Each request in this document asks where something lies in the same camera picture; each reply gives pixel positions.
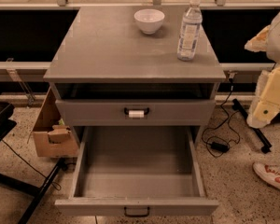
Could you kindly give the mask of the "white yellow padded gripper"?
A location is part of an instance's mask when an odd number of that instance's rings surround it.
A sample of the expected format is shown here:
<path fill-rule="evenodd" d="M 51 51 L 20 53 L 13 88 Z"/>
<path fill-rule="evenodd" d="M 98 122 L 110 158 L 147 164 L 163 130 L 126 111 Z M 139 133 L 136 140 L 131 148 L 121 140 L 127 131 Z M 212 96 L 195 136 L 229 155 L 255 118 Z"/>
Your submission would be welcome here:
<path fill-rule="evenodd" d="M 266 26 L 246 42 L 245 49 L 265 51 L 267 57 L 275 62 L 271 72 L 261 72 L 246 119 L 250 127 L 263 128 L 280 113 L 280 26 Z"/>

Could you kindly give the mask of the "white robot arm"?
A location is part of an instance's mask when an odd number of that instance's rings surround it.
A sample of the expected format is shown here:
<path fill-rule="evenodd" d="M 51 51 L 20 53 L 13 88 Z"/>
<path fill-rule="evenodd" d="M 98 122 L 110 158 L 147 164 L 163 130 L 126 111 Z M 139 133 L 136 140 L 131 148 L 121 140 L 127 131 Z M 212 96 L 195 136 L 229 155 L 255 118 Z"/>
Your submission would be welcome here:
<path fill-rule="evenodd" d="M 246 42 L 245 49 L 264 51 L 275 62 L 271 72 L 261 72 L 246 119 L 250 127 L 263 128 L 280 113 L 280 12 L 270 25 Z"/>

